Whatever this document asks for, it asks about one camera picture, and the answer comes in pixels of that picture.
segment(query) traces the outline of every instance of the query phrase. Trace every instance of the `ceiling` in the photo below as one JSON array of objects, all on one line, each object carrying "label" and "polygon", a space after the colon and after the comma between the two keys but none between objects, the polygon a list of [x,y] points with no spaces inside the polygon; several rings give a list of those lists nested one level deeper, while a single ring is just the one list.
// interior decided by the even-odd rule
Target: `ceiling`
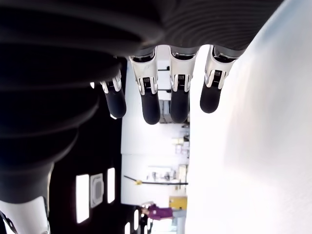
[{"label": "ceiling", "polygon": [[[121,58],[122,86],[125,88],[127,62]],[[71,152],[54,166],[50,183],[49,222],[54,234],[124,233],[127,222],[133,230],[135,207],[120,203],[121,119],[110,117],[105,94],[98,84],[94,92],[100,97],[96,114],[79,128],[78,140]],[[115,200],[107,203],[107,170],[115,168]],[[103,173],[103,202],[90,209],[86,221],[76,222],[76,176]]]}]

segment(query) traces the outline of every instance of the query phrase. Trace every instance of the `person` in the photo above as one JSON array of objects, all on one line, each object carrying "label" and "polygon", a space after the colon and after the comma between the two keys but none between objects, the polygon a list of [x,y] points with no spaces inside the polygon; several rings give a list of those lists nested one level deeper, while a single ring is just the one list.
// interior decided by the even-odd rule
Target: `person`
[{"label": "person", "polygon": [[186,217],[186,210],[174,210],[171,207],[160,208],[153,202],[144,203],[141,212],[153,220]]}]

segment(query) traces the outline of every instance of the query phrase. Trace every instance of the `robotic finger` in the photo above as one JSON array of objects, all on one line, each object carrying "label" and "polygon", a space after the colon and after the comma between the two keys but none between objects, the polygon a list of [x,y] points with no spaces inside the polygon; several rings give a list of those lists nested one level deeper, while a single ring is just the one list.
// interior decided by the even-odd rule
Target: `robotic finger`
[{"label": "robotic finger", "polygon": [[141,50],[130,56],[130,61],[141,94],[144,120],[148,124],[156,124],[160,119],[156,48]]},{"label": "robotic finger", "polygon": [[107,106],[111,115],[122,118],[127,111],[125,95],[121,87],[121,72],[109,81],[100,82],[106,96]]},{"label": "robotic finger", "polygon": [[170,47],[171,118],[183,123],[189,113],[189,91],[199,47]]},{"label": "robotic finger", "polygon": [[200,97],[200,108],[203,112],[212,113],[218,108],[224,80],[229,75],[234,62],[243,53],[244,50],[235,51],[210,45]]}]

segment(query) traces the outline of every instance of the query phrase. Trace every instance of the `white panel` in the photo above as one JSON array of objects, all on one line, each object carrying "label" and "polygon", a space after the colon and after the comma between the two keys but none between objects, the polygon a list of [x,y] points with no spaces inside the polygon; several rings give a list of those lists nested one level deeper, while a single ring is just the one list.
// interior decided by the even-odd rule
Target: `white panel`
[{"label": "white panel", "polygon": [[136,231],[138,229],[138,210],[136,210],[134,214],[134,227]]},{"label": "white panel", "polygon": [[141,96],[130,64],[127,70],[125,99],[127,113],[122,118],[121,153],[171,156],[175,146],[173,137],[179,137],[182,124],[155,124],[145,122]]},{"label": "white panel", "polygon": [[170,90],[170,71],[158,71],[158,89]]},{"label": "white panel", "polygon": [[310,234],[312,1],[286,0],[234,64],[219,108],[191,89],[186,234]]},{"label": "white panel", "polygon": [[76,176],[76,217],[77,223],[89,218],[89,175]]},{"label": "white panel", "polygon": [[157,58],[158,70],[166,70],[168,66],[170,66],[169,56],[167,60],[159,60],[159,58]]},{"label": "white panel", "polygon": [[107,202],[115,200],[115,168],[107,170]]},{"label": "white panel", "polygon": [[159,45],[157,47],[157,60],[158,60],[158,68],[164,69],[162,66],[163,61],[169,61],[169,46],[168,45]]},{"label": "white panel", "polygon": [[158,91],[159,100],[171,100],[171,93],[167,93],[167,91]]},{"label": "white panel", "polygon": [[153,232],[166,232],[172,229],[172,219],[153,220]]}]

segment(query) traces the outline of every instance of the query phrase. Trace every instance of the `ceiling light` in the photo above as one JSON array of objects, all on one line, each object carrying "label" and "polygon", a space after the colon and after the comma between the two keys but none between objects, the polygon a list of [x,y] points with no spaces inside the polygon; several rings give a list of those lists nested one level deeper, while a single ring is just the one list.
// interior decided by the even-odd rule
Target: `ceiling light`
[{"label": "ceiling light", "polygon": [[125,226],[125,234],[130,234],[130,223],[127,223]]},{"label": "ceiling light", "polygon": [[135,231],[138,229],[138,210],[135,211]]},{"label": "ceiling light", "polygon": [[76,219],[81,223],[89,218],[89,175],[76,176]]},{"label": "ceiling light", "polygon": [[115,168],[107,170],[107,202],[115,200]]}]

